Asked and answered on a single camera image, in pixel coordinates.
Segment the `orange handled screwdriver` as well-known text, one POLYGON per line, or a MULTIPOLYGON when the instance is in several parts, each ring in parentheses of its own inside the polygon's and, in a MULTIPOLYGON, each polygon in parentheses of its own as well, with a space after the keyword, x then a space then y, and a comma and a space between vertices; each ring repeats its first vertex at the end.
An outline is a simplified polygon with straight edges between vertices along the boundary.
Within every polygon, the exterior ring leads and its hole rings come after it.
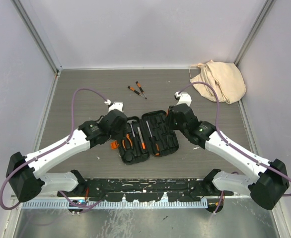
POLYGON ((166 136, 166 148, 168 148, 168 141, 169 141, 169 132, 170 132, 170 129, 169 129, 169 126, 170 126, 170 109, 168 109, 167 111, 167 115, 166 115, 166 126, 167 126, 167 136, 166 136))

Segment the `black handled claw hammer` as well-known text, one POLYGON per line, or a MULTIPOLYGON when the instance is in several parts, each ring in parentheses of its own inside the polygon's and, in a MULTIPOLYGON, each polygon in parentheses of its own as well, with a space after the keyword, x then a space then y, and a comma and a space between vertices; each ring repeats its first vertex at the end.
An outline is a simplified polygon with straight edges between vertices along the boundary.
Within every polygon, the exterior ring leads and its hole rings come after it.
POLYGON ((136 139, 136 135, 135 135, 133 123, 132 122, 129 122, 129 125, 130 125, 130 128, 131 128, 131 132, 132 132, 133 138, 136 139))

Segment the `orange black pliers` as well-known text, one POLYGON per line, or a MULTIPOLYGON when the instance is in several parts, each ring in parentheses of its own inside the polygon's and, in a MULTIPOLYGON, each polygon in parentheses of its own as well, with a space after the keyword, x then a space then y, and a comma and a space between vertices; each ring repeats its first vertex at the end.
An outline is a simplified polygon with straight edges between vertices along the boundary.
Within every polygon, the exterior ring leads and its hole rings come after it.
POLYGON ((129 133, 127 133, 122 139, 122 146, 125 151, 133 149, 133 141, 129 133))

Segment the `black plastic tool case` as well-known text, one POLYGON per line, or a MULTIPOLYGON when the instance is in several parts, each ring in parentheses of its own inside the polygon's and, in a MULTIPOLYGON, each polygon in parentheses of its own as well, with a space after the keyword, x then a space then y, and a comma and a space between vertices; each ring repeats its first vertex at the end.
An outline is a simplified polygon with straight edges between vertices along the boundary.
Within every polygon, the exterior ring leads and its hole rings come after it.
POLYGON ((140 162, 144 162, 152 155, 154 157, 163 157, 175 153, 179 149, 179 143, 174 131, 169 132, 168 148, 166 148, 166 115, 167 112, 163 110, 153 111, 143 114, 140 118, 137 116, 129 117, 127 122, 127 131, 133 141, 133 149, 125 151, 122 146, 121 140, 114 140, 110 143, 111 149, 117 149, 119 151, 122 162, 126 165, 132 165, 140 162), (160 155, 156 156, 152 149, 150 140, 150 133, 147 128, 146 121, 148 120, 152 135, 159 146, 160 155), (133 138, 129 122, 133 123, 136 139, 133 138), (146 149, 142 149, 141 140, 138 134, 137 126, 140 127, 141 133, 144 139, 146 149))

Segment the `black handled screwdriver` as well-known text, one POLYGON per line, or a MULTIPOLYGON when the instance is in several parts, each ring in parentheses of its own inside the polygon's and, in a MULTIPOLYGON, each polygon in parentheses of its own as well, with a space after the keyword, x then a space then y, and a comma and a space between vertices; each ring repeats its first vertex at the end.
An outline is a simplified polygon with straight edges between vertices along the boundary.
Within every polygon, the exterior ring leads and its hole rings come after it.
POLYGON ((146 121, 146 124, 147 124, 147 128, 149 130, 149 133, 150 133, 150 140, 151 140, 151 144, 152 144, 152 149, 153 149, 153 152, 156 156, 159 156, 160 155, 160 152, 159 152, 159 146, 158 144, 156 143, 156 140, 154 139, 153 135, 152 135, 152 131, 150 129, 150 126, 149 126, 149 123, 148 123, 148 120, 146 121))

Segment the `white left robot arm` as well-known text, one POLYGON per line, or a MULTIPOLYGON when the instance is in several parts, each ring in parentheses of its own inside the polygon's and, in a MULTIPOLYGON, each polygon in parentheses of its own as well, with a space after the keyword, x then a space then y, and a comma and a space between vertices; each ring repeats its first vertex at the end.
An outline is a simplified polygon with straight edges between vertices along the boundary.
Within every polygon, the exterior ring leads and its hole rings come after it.
POLYGON ((123 112, 114 109, 99 121, 85 121, 69 136, 46 148, 27 155, 13 154, 6 177, 18 201, 24 203, 40 193, 55 191, 82 196, 87 184, 79 171, 59 174, 49 170, 80 152, 123 136, 127 120, 123 112))

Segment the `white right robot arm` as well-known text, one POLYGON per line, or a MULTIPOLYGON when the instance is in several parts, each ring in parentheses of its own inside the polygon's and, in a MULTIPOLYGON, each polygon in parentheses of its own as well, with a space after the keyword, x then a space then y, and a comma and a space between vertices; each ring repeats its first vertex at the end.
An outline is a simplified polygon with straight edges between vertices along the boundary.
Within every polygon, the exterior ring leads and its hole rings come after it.
POLYGON ((221 190, 232 191, 250 196, 260 207, 272 210, 289 188, 287 169, 282 161, 271 162, 248 151, 218 132, 213 124, 198 120, 187 104, 169 106, 166 123, 170 130, 180 131, 190 143, 215 153, 242 172, 234 175, 213 169, 204 178, 204 188, 209 195, 221 190))

